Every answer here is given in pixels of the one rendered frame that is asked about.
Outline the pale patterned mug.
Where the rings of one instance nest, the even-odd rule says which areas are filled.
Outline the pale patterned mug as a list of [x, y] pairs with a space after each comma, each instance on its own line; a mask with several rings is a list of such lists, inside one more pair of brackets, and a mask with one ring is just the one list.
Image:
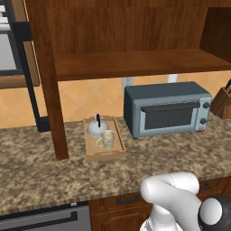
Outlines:
[[114, 146], [115, 132], [112, 130], [105, 130], [101, 137], [97, 140], [97, 147], [104, 147], [105, 149], [112, 149]]

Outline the wooden tray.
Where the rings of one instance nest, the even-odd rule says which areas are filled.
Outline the wooden tray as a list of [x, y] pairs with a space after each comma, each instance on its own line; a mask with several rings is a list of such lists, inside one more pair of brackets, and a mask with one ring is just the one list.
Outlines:
[[108, 115], [103, 115], [102, 118], [108, 124], [109, 129], [115, 132], [114, 145], [111, 149], [97, 146], [97, 138], [85, 134], [87, 160], [89, 162], [96, 162], [125, 158], [126, 149], [116, 119]]

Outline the wooden cabinet door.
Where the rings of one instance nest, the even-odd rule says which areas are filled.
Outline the wooden cabinet door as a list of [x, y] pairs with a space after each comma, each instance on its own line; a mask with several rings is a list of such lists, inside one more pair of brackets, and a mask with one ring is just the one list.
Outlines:
[[60, 93], [51, 47], [45, 0], [24, 0], [24, 2], [31, 26], [56, 159], [58, 161], [68, 159], [68, 146], [60, 105]]
[[231, 63], [231, 7], [209, 7], [199, 47]]

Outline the grey-blue toaster oven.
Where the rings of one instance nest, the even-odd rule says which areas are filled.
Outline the grey-blue toaster oven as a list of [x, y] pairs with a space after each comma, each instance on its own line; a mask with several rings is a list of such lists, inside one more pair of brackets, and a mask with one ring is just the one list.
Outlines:
[[[190, 125], [180, 125], [157, 129], [144, 129], [145, 115], [142, 106], [165, 105], [199, 101], [200, 107], [194, 108]], [[164, 134], [178, 134], [191, 131], [203, 131], [208, 122], [200, 123], [202, 118], [208, 120], [209, 108], [203, 104], [209, 102], [212, 96], [203, 87], [194, 81], [140, 85], [125, 87], [124, 119], [134, 139]]]

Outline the toaster oven glass door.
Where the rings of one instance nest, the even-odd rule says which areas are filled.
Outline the toaster oven glass door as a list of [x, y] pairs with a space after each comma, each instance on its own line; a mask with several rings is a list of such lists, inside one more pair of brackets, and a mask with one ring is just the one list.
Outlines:
[[144, 129], [157, 129], [174, 127], [180, 125], [190, 125], [193, 109], [166, 110], [153, 113], [144, 113]]

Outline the wooden drawer front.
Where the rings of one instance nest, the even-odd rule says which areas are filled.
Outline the wooden drawer front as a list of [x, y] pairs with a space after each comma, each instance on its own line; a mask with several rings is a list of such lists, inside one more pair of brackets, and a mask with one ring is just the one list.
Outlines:
[[[133, 199], [136, 195], [140, 196], [140, 198], [141, 198], [140, 201], [134, 202], [134, 203], [128, 203], [128, 204], [124, 204], [124, 205], [117, 205], [116, 204], [116, 199], [117, 198], [120, 198], [120, 199]], [[141, 194], [139, 192], [128, 193], [128, 194], [118, 195], [118, 196], [113, 196], [113, 197], [108, 197], [108, 198], [102, 198], [100, 200], [100, 207], [102, 209], [107, 209], [107, 210], [122, 209], [122, 208], [133, 208], [133, 207], [138, 207], [138, 206], [142, 206], [142, 205], [147, 205], [147, 202], [145, 202], [143, 200], [143, 197], [141, 196]]]
[[199, 186], [210, 183], [210, 189], [199, 190], [198, 198], [205, 200], [208, 196], [225, 196], [231, 199], [231, 177], [218, 178], [213, 180], [201, 180]]

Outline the wooden base cupboard door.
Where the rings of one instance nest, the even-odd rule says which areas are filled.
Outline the wooden base cupboard door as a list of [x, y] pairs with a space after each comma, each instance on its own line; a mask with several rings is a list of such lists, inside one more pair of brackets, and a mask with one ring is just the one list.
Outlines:
[[150, 205], [91, 214], [91, 231], [140, 231], [152, 211]]

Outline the wooden knife block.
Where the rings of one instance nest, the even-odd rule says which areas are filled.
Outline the wooden knife block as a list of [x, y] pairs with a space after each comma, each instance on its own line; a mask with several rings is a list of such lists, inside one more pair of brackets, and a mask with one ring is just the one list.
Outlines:
[[210, 112], [223, 120], [231, 119], [231, 79], [217, 92], [211, 102]]

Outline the grey dishwasher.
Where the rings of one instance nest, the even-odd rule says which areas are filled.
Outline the grey dishwasher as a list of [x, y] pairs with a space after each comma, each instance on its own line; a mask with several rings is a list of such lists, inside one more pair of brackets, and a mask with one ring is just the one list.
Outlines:
[[25, 231], [91, 231], [87, 201], [3, 215], [0, 216], [0, 228], [24, 226], [36, 222], [70, 217], [71, 211], [78, 212], [78, 219], [76, 221], [56, 226], [33, 228]]

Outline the white wall socket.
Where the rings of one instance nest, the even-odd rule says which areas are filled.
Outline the white wall socket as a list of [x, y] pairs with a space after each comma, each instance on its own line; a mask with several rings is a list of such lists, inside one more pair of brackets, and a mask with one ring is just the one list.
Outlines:
[[125, 91], [125, 87], [132, 86], [134, 84], [133, 77], [123, 77], [122, 78], [122, 91]]
[[170, 74], [168, 76], [168, 79], [167, 79], [167, 82], [168, 83], [174, 83], [174, 82], [177, 82], [178, 81], [178, 74]]

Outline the open wooden wall cabinet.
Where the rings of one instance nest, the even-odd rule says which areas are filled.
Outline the open wooden wall cabinet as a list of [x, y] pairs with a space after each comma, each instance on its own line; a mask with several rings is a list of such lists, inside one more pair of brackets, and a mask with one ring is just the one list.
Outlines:
[[230, 70], [199, 45], [231, 0], [45, 0], [59, 81]]

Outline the black and grey wall oven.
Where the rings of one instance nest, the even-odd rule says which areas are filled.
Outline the black and grey wall oven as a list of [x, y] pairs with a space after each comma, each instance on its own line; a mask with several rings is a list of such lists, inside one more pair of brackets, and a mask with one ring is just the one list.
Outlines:
[[0, 0], [0, 89], [27, 88], [39, 132], [50, 131], [34, 93], [40, 74], [24, 0]]

